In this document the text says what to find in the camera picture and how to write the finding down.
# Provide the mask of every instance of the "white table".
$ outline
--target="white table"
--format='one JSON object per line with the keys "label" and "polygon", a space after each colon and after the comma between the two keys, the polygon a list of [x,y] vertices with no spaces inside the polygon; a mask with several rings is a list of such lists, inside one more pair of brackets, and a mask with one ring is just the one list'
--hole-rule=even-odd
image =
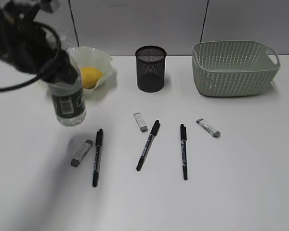
{"label": "white table", "polygon": [[[111,77],[86,102],[87,117],[60,125],[36,84],[0,94],[0,231],[289,231],[289,56],[266,93],[207,98],[191,57],[167,57],[165,87],[136,86],[134,57],[114,57]],[[0,84],[27,76],[0,63]],[[140,172],[149,129],[161,127]],[[205,118],[222,136],[195,123]],[[183,180],[179,126],[187,129]],[[70,162],[104,129],[100,179],[92,187],[94,148]]]}

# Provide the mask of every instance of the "gray eraser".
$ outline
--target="gray eraser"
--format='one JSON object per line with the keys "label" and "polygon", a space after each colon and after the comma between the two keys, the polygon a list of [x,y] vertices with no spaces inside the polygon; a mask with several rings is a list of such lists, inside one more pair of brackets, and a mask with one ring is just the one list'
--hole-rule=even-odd
{"label": "gray eraser", "polygon": [[214,127],[210,126],[207,121],[205,121],[203,118],[196,120],[196,123],[198,123],[200,126],[203,127],[211,136],[213,137],[219,137],[221,133],[216,130]]}
{"label": "gray eraser", "polygon": [[135,117],[136,122],[140,128],[140,131],[147,131],[148,127],[146,126],[145,121],[144,121],[143,117],[141,116],[140,112],[135,113],[134,117]]}
{"label": "gray eraser", "polygon": [[88,151],[92,148],[93,141],[86,140],[86,142],[81,146],[78,150],[74,158],[72,159],[71,166],[78,167],[78,165],[82,162],[82,160],[87,155]]}

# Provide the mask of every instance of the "black marker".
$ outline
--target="black marker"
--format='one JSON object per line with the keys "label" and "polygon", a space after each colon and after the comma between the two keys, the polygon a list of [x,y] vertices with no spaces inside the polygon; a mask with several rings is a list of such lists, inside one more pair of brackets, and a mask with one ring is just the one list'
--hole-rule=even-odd
{"label": "black marker", "polygon": [[93,172],[93,182],[92,186],[97,187],[98,176],[100,172],[100,164],[101,164],[101,154],[102,154],[102,144],[103,144],[103,129],[99,129],[96,134],[95,140],[95,161],[94,161],[94,172]]}
{"label": "black marker", "polygon": [[186,159],[186,127],[184,124],[180,126],[180,133],[181,133],[181,152],[182,152],[182,163],[183,163],[183,178],[187,180],[187,159]]}
{"label": "black marker", "polygon": [[144,147],[144,151],[143,151],[143,153],[142,153],[142,155],[141,155],[141,157],[140,157],[140,160],[139,160],[139,162],[138,162],[138,164],[137,164],[137,168],[136,168],[137,171],[140,171],[140,170],[141,170],[141,167],[142,167],[143,164],[144,164],[144,160],[145,160],[145,158],[146,158],[146,155],[147,155],[148,152],[149,152],[149,149],[150,149],[150,147],[151,147],[151,144],[152,144],[152,142],[153,142],[153,139],[154,139],[154,137],[158,134],[159,126],[160,126],[159,121],[158,121],[158,120],[155,121],[155,123],[154,123],[154,125],[153,125],[153,127],[152,127],[152,130],[151,130],[151,132],[150,132],[149,138],[148,138],[148,140],[146,141],[146,144],[145,144],[145,147]]}

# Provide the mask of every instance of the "black cable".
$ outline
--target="black cable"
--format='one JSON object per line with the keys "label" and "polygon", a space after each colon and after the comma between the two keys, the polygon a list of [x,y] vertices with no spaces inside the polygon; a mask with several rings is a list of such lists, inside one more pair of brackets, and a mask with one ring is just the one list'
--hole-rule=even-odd
{"label": "black cable", "polygon": [[202,26],[202,30],[201,30],[200,42],[202,42],[203,31],[204,31],[204,27],[206,25],[206,19],[207,19],[207,14],[208,14],[209,3],[210,3],[210,0],[207,1],[206,12],[204,14],[203,26]]}
{"label": "black cable", "polygon": [[[55,40],[56,40],[56,55],[54,56],[54,58],[51,60],[51,62],[49,64],[47,64],[47,67],[52,67],[53,64],[56,62],[56,59],[58,58],[58,55],[59,55],[59,52],[60,52],[60,49],[61,49],[61,41],[60,41],[60,38],[59,38],[59,35],[55,32],[54,29],[52,29],[50,26],[44,24],[44,23],[40,23],[40,22],[33,22],[33,24],[39,26],[39,27],[42,27],[42,28],[45,28],[47,30],[49,30]],[[6,91],[11,91],[11,90],[16,90],[16,89],[20,89],[20,88],[23,88],[23,87],[26,87],[36,81],[38,81],[39,79],[42,78],[43,76],[43,67],[42,69],[39,71],[39,73],[37,74],[37,76],[35,76],[34,78],[28,80],[27,82],[24,82],[24,83],[20,83],[20,84],[16,84],[16,85],[13,85],[13,86],[10,86],[10,87],[4,87],[4,88],[0,88],[0,92],[6,92]]]}

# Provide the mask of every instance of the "white bowl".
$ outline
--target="white bowl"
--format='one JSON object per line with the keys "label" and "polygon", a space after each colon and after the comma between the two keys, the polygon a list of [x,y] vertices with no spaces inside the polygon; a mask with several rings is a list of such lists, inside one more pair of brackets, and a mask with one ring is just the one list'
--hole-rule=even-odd
{"label": "white bowl", "polygon": [[69,48],[67,52],[73,58],[79,68],[95,67],[103,73],[103,77],[97,81],[94,87],[90,89],[83,89],[83,94],[85,96],[91,95],[91,93],[96,88],[101,86],[114,72],[110,63],[112,58],[105,51],[92,47],[75,47]]}

